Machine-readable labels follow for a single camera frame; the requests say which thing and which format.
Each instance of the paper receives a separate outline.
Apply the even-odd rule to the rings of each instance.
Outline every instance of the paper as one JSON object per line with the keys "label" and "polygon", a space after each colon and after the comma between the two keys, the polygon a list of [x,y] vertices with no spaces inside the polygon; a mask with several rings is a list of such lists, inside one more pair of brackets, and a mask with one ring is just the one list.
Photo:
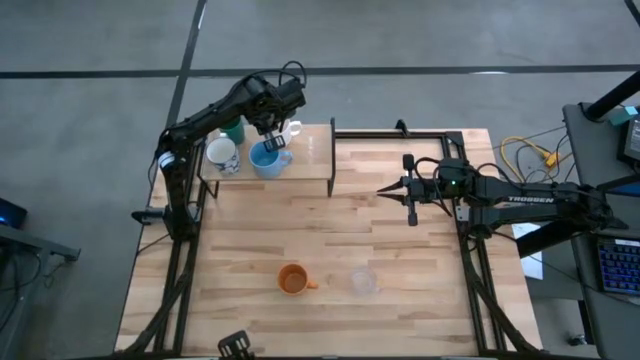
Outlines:
{"label": "paper", "polygon": [[[540,228],[539,225],[524,223],[524,224],[513,224],[511,225],[513,229],[513,235],[516,239],[520,238],[523,235],[526,235],[534,230],[538,230]],[[522,263],[522,271],[524,271],[524,276],[542,280],[542,253],[537,252],[531,256],[527,256],[526,258],[520,259]]]}

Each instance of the keyboard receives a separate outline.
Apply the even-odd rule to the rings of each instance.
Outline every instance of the keyboard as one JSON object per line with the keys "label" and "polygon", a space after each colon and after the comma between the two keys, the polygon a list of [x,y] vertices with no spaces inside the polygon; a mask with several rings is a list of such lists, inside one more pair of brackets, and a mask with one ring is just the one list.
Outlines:
{"label": "keyboard", "polygon": [[604,291],[640,296],[640,241],[598,238]]}

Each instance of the white mug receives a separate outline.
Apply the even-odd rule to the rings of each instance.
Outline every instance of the white mug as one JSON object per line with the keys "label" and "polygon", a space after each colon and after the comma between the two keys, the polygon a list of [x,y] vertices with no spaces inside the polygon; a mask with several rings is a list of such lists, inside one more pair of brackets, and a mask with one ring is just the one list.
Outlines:
{"label": "white mug", "polygon": [[300,121],[285,120],[282,132],[278,130],[274,131],[273,137],[282,135],[282,138],[284,139],[284,146],[287,146],[291,142],[291,139],[293,139],[297,135],[300,135],[301,132],[302,123]]}
{"label": "white mug", "polygon": [[213,163],[222,174],[231,175],[240,170],[240,155],[238,148],[227,134],[220,134],[207,145],[207,159]]}

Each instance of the concrete floor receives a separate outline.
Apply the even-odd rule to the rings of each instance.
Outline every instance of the concrete floor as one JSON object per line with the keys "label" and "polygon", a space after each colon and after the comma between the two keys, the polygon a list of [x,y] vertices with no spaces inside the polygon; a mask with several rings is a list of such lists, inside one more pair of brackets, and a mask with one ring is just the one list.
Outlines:
{"label": "concrete floor", "polygon": [[[196,0],[0,1],[0,72],[179,69],[195,7]],[[640,50],[630,44],[638,35],[622,0],[210,0],[192,67],[289,59],[309,67],[635,64]],[[562,105],[595,100],[628,75],[314,76],[298,118],[335,116],[339,128],[389,128],[399,118],[414,128],[481,127],[495,145],[562,125]],[[190,79],[180,117],[233,82]],[[82,247],[80,261],[41,292],[25,358],[112,350],[141,231],[129,213],[148,199],[146,170],[175,84],[0,80],[0,197],[29,209],[28,231]],[[536,140],[554,148],[562,135]],[[539,165],[532,154],[522,158],[527,169]],[[595,355],[564,344],[580,330],[575,303],[534,300],[534,308],[545,348]]]}

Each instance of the orange cup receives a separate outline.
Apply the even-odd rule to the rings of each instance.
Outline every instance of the orange cup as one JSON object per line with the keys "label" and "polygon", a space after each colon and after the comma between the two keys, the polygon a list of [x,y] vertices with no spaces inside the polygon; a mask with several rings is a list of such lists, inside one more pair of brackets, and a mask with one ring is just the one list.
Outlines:
{"label": "orange cup", "polygon": [[288,264],[278,273],[278,287],[287,295],[300,295],[305,289],[317,289],[318,284],[309,280],[307,270],[298,264]]}

